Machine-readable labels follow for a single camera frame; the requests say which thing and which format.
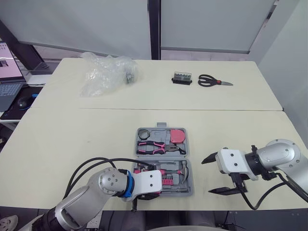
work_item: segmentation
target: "hammer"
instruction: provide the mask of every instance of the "hammer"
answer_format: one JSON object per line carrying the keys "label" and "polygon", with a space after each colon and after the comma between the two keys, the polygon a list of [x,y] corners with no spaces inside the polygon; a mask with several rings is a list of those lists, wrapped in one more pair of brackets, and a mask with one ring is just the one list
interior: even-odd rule
{"label": "hammer", "polygon": [[183,180],[181,182],[181,184],[183,184],[188,177],[188,168],[187,168],[186,160],[182,160],[181,164],[183,166],[182,169],[179,169],[179,170],[163,170],[163,169],[161,169],[160,172],[162,173],[162,175],[170,174],[170,173],[176,173],[176,174],[183,175],[184,177],[183,177]]}

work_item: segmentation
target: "table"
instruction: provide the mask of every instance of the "table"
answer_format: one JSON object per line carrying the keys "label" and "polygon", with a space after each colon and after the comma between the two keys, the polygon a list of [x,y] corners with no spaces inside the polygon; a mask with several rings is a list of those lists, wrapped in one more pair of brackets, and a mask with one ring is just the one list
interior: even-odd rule
{"label": "table", "polygon": [[[138,81],[99,97],[81,98],[88,64],[65,58],[32,107],[165,110],[260,110],[282,107],[254,62],[136,60]],[[192,73],[192,84],[173,84],[174,71]],[[234,86],[204,88],[200,74],[210,74]]]}
{"label": "table", "polygon": [[[277,138],[290,139],[308,151],[284,112],[278,111],[205,111],[205,110],[121,110],[72,109],[60,112],[30,108],[0,154],[0,205],[52,208],[61,201],[68,180],[83,161],[107,158],[136,158],[134,142],[139,127],[169,127],[187,130],[192,165],[194,195],[183,198],[156,198],[139,201],[140,210],[250,210],[240,195],[215,195],[208,190],[232,187],[216,163],[201,165],[209,154],[222,147],[250,151],[251,144],[264,147]],[[87,183],[86,174],[77,186]],[[117,162],[131,169],[132,164]],[[271,186],[279,183],[247,180],[248,198],[253,204]],[[131,204],[111,198],[104,209],[130,210]],[[304,208],[307,204],[287,186],[273,191],[260,209]]]}

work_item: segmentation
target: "gray plastic case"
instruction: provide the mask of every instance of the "gray plastic case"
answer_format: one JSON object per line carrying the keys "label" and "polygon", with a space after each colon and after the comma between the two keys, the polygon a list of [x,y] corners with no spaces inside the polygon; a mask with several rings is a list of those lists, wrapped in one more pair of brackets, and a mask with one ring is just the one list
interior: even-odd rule
{"label": "gray plastic case", "polygon": [[[146,140],[141,140],[138,136],[139,130],[148,130],[150,132],[150,137]],[[152,151],[154,149],[158,149],[155,146],[138,146],[138,141],[156,141],[156,142],[164,142],[166,145],[173,143],[170,142],[170,130],[179,129],[185,133],[185,140],[181,144],[177,144],[178,147],[185,150],[186,154],[180,154],[179,151],[175,152],[166,152],[165,154],[138,154],[137,149]],[[156,128],[139,128],[137,130],[136,136],[136,145],[135,145],[135,154],[138,156],[138,160],[144,161],[149,164],[155,164],[156,169],[164,169],[164,170],[178,170],[182,168],[181,161],[185,160],[188,168],[188,177],[187,180],[181,184],[182,175],[179,174],[166,174],[167,177],[173,178],[174,185],[163,185],[163,189],[188,189],[187,192],[161,192],[160,196],[191,196],[193,194],[193,173],[192,167],[188,159],[185,157],[189,154],[188,148],[188,138],[187,132],[184,128],[168,128],[166,123],[157,123]],[[133,164],[133,171],[135,168],[138,168],[138,164]]]}

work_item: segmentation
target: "plastic bag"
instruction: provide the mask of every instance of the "plastic bag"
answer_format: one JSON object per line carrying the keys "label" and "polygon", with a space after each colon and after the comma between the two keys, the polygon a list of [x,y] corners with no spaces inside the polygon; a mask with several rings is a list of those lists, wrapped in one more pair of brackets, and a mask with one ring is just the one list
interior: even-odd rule
{"label": "plastic bag", "polygon": [[85,52],[81,57],[89,64],[86,82],[80,92],[83,97],[99,96],[114,91],[122,84],[137,81],[137,63],[128,57],[98,57],[91,52]]}

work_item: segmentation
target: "laptop screen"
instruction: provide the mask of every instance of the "laptop screen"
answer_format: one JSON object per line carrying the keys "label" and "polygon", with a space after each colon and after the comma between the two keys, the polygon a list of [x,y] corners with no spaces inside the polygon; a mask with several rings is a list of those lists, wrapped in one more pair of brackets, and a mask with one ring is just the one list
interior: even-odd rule
{"label": "laptop screen", "polygon": [[0,82],[22,79],[23,75],[5,42],[0,42]]}

